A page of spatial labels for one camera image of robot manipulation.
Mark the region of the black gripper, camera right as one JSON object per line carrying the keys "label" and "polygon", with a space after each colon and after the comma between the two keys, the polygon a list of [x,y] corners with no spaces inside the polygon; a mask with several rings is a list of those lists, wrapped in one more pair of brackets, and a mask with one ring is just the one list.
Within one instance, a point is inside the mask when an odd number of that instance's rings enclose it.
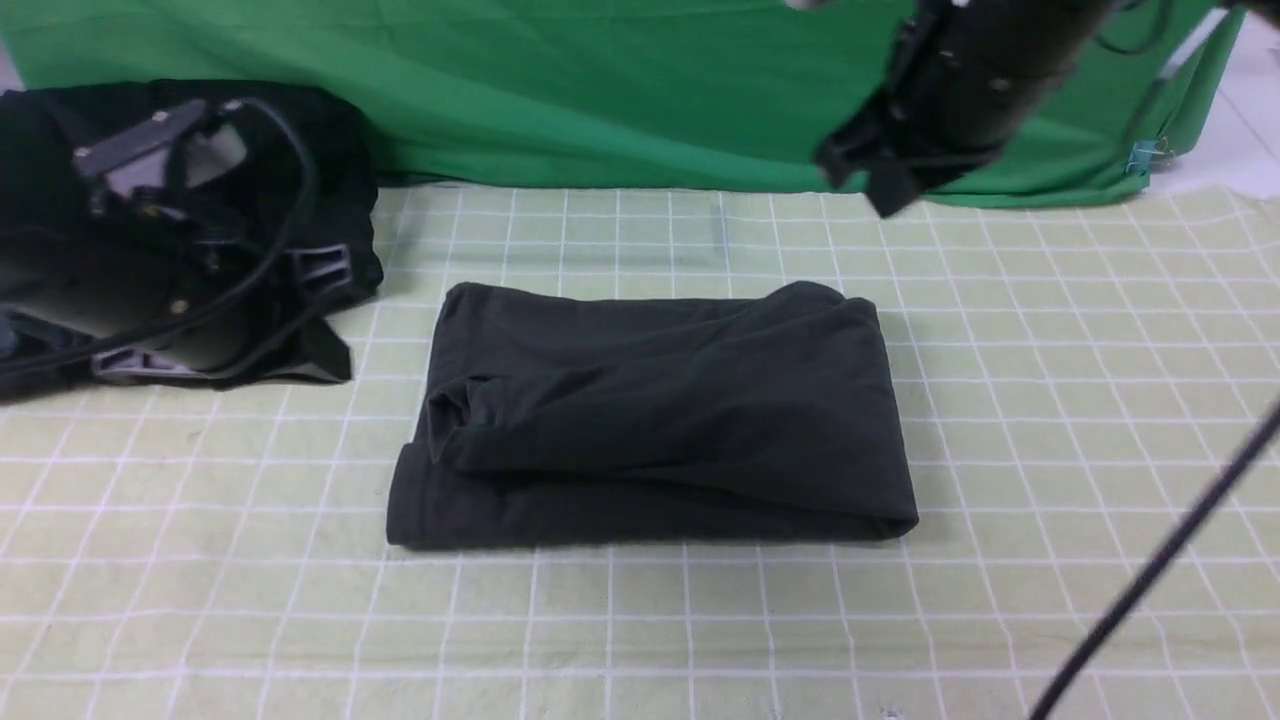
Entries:
{"label": "black gripper, camera right", "polygon": [[833,190],[867,173],[867,201],[879,219],[890,219],[1000,154],[993,145],[965,147],[931,138],[908,123],[887,96],[872,95],[815,146],[815,165]]}

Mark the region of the black gripper, camera left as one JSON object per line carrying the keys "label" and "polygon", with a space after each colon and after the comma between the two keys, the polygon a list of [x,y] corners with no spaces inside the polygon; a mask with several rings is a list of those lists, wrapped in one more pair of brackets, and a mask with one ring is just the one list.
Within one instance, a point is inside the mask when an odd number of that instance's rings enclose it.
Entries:
{"label": "black gripper, camera left", "polygon": [[90,374],[110,386],[342,386],[353,377],[351,350],[326,315],[352,300],[355,269],[339,245],[291,250],[232,310],[97,354]]}

